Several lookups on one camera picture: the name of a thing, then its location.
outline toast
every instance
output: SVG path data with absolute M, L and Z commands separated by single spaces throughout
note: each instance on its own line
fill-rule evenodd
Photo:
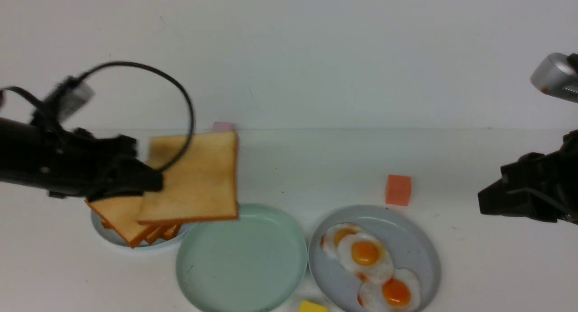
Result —
M 135 248 L 151 234 L 157 226 L 140 225 L 136 222 L 143 197 L 114 197 L 87 204 L 97 213 L 128 246 Z
M 103 228 L 105 228 L 105 229 L 112 229 L 112 226 L 110 225 L 110 223 L 105 221 L 105 220 L 101 220 L 101 224 L 103 224 Z
M 159 168 L 179 151 L 185 137 L 154 137 L 149 161 Z M 141 225 L 237 219 L 237 133 L 198 134 L 188 151 L 163 174 L 161 192 L 145 192 L 136 220 Z
M 168 240 L 171 240 L 172 238 L 175 238 L 179 234 L 180 227 L 181 227 L 180 224 L 171 226 L 171 228 L 166 230 L 163 233 L 163 235 L 161 235 L 161 238 L 163 238 L 163 240 L 165 240 L 165 241 L 168 241 Z
M 147 235 L 144 240 L 151 246 L 158 238 L 160 238 L 168 229 L 170 229 L 170 225 L 164 225 L 157 227 L 151 234 Z

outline gray plate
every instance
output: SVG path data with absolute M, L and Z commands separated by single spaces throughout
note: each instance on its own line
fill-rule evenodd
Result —
M 307 245 L 299 225 L 265 205 L 240 206 L 238 221 L 200 223 L 177 254 L 179 287 L 204 312 L 267 312 L 303 279 Z
M 339 262 L 327 257 L 320 245 L 326 230 L 343 222 L 357 224 L 381 240 L 392 255 L 396 268 L 415 272 L 421 285 L 421 305 L 417 310 L 423 310 L 438 291 L 441 278 L 438 253 L 424 232 L 403 215 L 372 205 L 350 206 L 332 213 L 311 238 L 309 269 L 327 299 L 341 310 L 366 312 L 357 302 L 361 281 L 347 273 Z
M 178 243 L 182 240 L 182 238 L 184 238 L 184 235 L 188 232 L 188 230 L 190 230 L 192 228 L 192 226 L 196 225 L 196 223 L 184 224 L 183 226 L 181 226 L 181 228 L 179 230 L 179 234 L 177 236 L 175 236 L 174 238 L 171 238 L 171 240 L 165 241 L 165 240 L 159 238 L 159 240 L 155 241 L 150 246 L 146 241 L 142 241 L 138 247 L 131 249 L 126 244 L 126 242 L 124 242 L 124 240 L 114 230 L 105 229 L 103 224 L 102 224 L 103 220 L 101 219 L 101 217 L 98 216 L 92 210 L 90 211 L 90 220 L 91 220 L 91 222 L 93 222 L 94 230 L 97 231 L 97 234 L 99 236 L 101 236 L 101 238 L 103 238 L 103 240 L 105 240 L 111 244 L 114 244 L 116 246 L 120 246 L 120 247 L 126 248 L 128 250 L 136 250 L 136 251 L 156 250 L 156 249 L 160 249 L 160 248 L 165 248 L 171 244 Z

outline yellow cube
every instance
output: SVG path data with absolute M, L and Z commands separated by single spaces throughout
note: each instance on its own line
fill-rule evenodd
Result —
M 328 309 L 323 305 L 304 300 L 299 306 L 299 312 L 328 312 Z

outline egg yolk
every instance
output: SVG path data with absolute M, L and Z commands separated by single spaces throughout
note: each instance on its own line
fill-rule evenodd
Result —
M 342 238 L 345 238 L 345 236 L 350 235 L 350 234 L 357 234 L 357 232 L 355 232 L 352 229 L 338 230 L 337 232 L 335 232 L 335 236 L 333 238 L 333 243 L 335 244 L 335 246 L 337 246 L 339 244 L 339 242 L 341 242 Z
M 383 297 L 391 306 L 406 306 L 411 300 L 411 292 L 402 281 L 392 279 L 382 287 Z
M 379 249 L 370 241 L 355 242 L 351 246 L 351 258 L 361 266 L 370 266 L 379 260 Z

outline table surface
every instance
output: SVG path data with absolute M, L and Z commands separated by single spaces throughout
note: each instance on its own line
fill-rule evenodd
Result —
M 107 131 L 97 135 L 113 135 Z M 125 130 L 140 140 L 170 130 Z M 499 167 L 527 152 L 551 152 L 564 130 L 240 131 L 240 203 L 283 209 L 308 239 L 330 212 L 383 205 L 388 174 L 413 178 L 399 209 L 421 227 L 442 262 L 428 312 L 576 308 L 578 226 L 479 213 L 477 192 Z M 82 199 L 0 184 L 0 310 L 190 312 L 175 276 L 178 246 L 137 253 L 100 239 Z M 309 273 L 276 311 L 301 300 L 327 304 Z

